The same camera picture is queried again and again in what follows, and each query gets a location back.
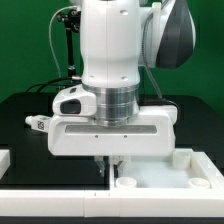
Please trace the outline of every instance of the black table surface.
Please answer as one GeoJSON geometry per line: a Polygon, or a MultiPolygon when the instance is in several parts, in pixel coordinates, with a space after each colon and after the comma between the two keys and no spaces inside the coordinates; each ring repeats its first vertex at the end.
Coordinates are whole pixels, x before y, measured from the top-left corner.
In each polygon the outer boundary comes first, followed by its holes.
{"type": "MultiPolygon", "coordinates": [[[[47,149],[47,134],[25,124],[30,115],[52,116],[51,93],[17,93],[0,104],[0,150],[9,149],[11,166],[0,189],[108,189],[92,157],[55,157],[47,149]]],[[[224,174],[224,119],[192,96],[166,96],[181,109],[175,125],[176,147],[203,151],[224,174]]],[[[141,105],[150,105],[148,96],[141,105]]],[[[10,218],[0,223],[224,223],[195,218],[10,218]]]]}

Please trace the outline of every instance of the cable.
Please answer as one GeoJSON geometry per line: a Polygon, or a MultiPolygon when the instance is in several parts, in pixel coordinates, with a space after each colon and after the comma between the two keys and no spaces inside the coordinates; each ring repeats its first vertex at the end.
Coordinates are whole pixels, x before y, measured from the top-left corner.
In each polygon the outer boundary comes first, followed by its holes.
{"type": "MultiPolygon", "coordinates": [[[[166,4],[169,2],[170,0],[165,0],[163,3],[162,3],[162,9],[166,6],[166,4]]],[[[151,22],[151,20],[153,19],[153,14],[151,13],[149,15],[149,17],[147,18],[146,20],[146,23],[145,23],[145,26],[144,26],[144,30],[143,30],[143,41],[142,41],[142,57],[143,57],[143,62],[144,62],[144,65],[145,65],[145,69],[146,69],[146,72],[148,74],[148,77],[158,95],[158,98],[159,99],[162,99],[163,98],[163,95],[162,95],[162,92],[161,92],[161,89],[159,87],[159,85],[157,84],[151,70],[150,70],[150,66],[149,66],[149,63],[148,63],[148,60],[147,60],[147,55],[146,55],[146,50],[147,50],[147,46],[146,46],[146,40],[147,40],[147,35],[148,35],[148,27],[149,27],[149,23],[151,22]]]]}
{"type": "Polygon", "coordinates": [[[42,83],[42,84],[36,84],[36,85],[33,85],[31,87],[29,87],[25,92],[29,92],[31,89],[37,87],[37,86],[44,86],[43,88],[47,87],[47,86],[66,86],[66,87],[69,87],[69,86],[73,86],[71,83],[69,84],[47,84],[46,83],[42,83]]]}
{"type": "Polygon", "coordinates": [[[59,66],[59,63],[58,63],[58,59],[56,57],[56,54],[55,54],[55,50],[54,50],[54,46],[53,46],[53,42],[52,42],[52,24],[53,24],[53,21],[55,19],[55,17],[62,11],[66,10],[66,9],[74,9],[74,8],[77,8],[76,6],[68,6],[68,7],[64,7],[62,9],[59,9],[51,18],[51,21],[50,21],[50,24],[49,24],[49,29],[48,29],[48,36],[49,36],[49,43],[50,43],[50,48],[51,48],[51,52],[52,52],[52,55],[53,55],[53,58],[54,58],[54,62],[55,62],[55,65],[56,65],[56,68],[58,70],[58,77],[61,78],[62,77],[62,74],[61,74],[61,69],[60,69],[60,66],[59,66]]]}
{"type": "Polygon", "coordinates": [[[44,88],[45,88],[45,85],[47,86],[48,84],[52,84],[52,83],[56,83],[56,82],[61,82],[61,81],[65,81],[65,80],[72,81],[72,79],[71,79],[71,78],[68,78],[68,77],[58,78],[58,79],[53,79],[53,80],[51,80],[51,81],[46,82],[46,84],[44,84],[43,86],[41,86],[41,87],[37,90],[37,93],[39,93],[42,89],[44,89],[44,88]]]}
{"type": "Polygon", "coordinates": [[[51,84],[54,84],[54,83],[57,83],[57,82],[61,82],[61,81],[72,81],[72,78],[69,78],[69,77],[64,77],[64,78],[58,78],[58,79],[53,79],[51,81],[48,81],[46,83],[43,83],[43,84],[35,84],[31,87],[29,87],[26,92],[29,92],[31,89],[37,87],[37,86],[41,86],[37,91],[40,92],[43,88],[45,88],[45,86],[49,86],[51,84]]]}

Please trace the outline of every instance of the green background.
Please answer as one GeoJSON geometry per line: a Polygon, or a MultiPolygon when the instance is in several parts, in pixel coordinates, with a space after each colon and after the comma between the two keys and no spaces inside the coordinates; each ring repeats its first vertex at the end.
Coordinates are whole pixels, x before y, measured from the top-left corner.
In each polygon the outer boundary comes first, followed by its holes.
{"type": "MultiPolygon", "coordinates": [[[[224,1],[188,0],[197,30],[194,55],[176,70],[153,69],[163,94],[197,96],[224,116],[224,1]]],[[[48,42],[52,15],[68,0],[0,0],[0,101],[29,86],[57,78],[48,42]]],[[[66,76],[63,24],[53,25],[53,42],[66,76]]],[[[74,37],[78,73],[79,37],[74,37]]],[[[154,94],[143,73],[144,93],[154,94]]]]}

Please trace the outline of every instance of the white platform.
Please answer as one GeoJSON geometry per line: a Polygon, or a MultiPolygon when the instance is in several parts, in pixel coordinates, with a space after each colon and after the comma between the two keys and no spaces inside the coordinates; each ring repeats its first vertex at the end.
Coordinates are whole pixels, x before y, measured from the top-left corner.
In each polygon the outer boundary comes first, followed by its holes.
{"type": "Polygon", "coordinates": [[[173,168],[171,157],[132,158],[121,176],[136,178],[136,188],[117,188],[111,165],[108,191],[1,190],[0,216],[224,217],[223,176],[204,153],[185,151],[185,170],[173,168]],[[194,177],[211,188],[190,189],[194,177]]]}

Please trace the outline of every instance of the robotic arm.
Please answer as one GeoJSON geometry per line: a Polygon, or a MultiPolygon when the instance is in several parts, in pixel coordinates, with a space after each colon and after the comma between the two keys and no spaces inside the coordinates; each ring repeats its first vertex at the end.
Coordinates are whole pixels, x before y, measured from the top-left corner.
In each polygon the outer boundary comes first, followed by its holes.
{"type": "Polygon", "coordinates": [[[81,10],[82,84],[53,103],[48,148],[54,155],[168,156],[177,108],[139,107],[139,64],[176,68],[193,53],[186,0],[71,0],[81,10]]]}

